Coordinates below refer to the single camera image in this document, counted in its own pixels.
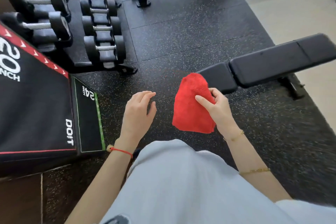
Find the weight bench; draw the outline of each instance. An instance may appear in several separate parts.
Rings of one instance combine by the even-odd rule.
[[[252,52],[199,71],[210,88],[223,94],[233,93],[238,86],[249,88],[279,80],[294,99],[302,98],[289,75],[336,59],[336,46],[324,34],[307,36],[271,48]]]

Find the rubber gym floor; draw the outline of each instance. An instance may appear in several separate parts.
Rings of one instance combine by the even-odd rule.
[[[209,65],[273,46],[245,0],[135,0],[122,2],[118,16],[129,77],[113,72],[78,75],[99,93],[106,143],[119,136],[124,107],[138,91],[157,93],[156,118],[142,139],[179,138],[195,150],[209,150],[234,166],[219,133],[182,132],[171,124],[181,79]],[[336,140],[309,95],[293,101],[278,82],[228,95],[232,113],[262,159],[295,199],[336,206]],[[102,165],[91,159],[43,174],[43,222],[63,223]]]

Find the red towel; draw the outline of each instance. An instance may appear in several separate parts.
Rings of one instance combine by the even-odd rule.
[[[196,95],[215,103],[203,76],[191,73],[182,79],[176,94],[173,126],[183,131],[209,134],[214,131],[216,123],[208,111],[196,101]]]

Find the gold bracelet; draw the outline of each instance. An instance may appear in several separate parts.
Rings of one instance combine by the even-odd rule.
[[[251,174],[251,173],[261,173],[261,172],[270,172],[271,169],[269,168],[259,168],[259,169],[254,169],[250,170],[249,172],[239,172],[240,175],[246,175],[246,174]]]
[[[244,133],[244,130],[240,130],[240,133],[239,133],[239,135],[237,135],[236,137],[233,137],[233,139],[231,139],[230,141],[236,141],[242,134]]]

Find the black dumbbell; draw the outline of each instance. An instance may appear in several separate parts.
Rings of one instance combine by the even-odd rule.
[[[69,25],[61,12],[49,12],[49,19],[42,23],[28,23],[23,15],[18,12],[3,13],[1,21],[26,39],[36,29],[52,29],[58,41],[70,41],[72,39]]]
[[[83,28],[85,35],[96,36],[96,31],[111,31],[111,35],[121,35],[121,23],[118,17],[111,16],[110,26],[94,25],[91,16],[82,16]]]
[[[105,9],[91,7],[91,0],[79,0],[81,4],[82,14],[84,16],[92,16],[92,14],[108,14],[109,16],[117,16],[117,4],[114,0],[105,0]]]
[[[35,10],[34,5],[52,5],[55,11],[60,11],[62,16],[70,21],[71,14],[66,0],[9,0],[14,9],[22,13],[27,19],[48,18],[47,11]]]
[[[118,61],[125,60],[126,59],[126,47],[125,47],[124,37],[122,35],[116,35],[114,39],[115,39],[114,45],[96,46],[94,36],[85,36],[84,44],[85,44],[86,54],[89,60],[92,63],[113,61],[114,57],[109,57],[106,60],[102,60],[100,58],[99,51],[113,51],[113,54],[116,60]]]

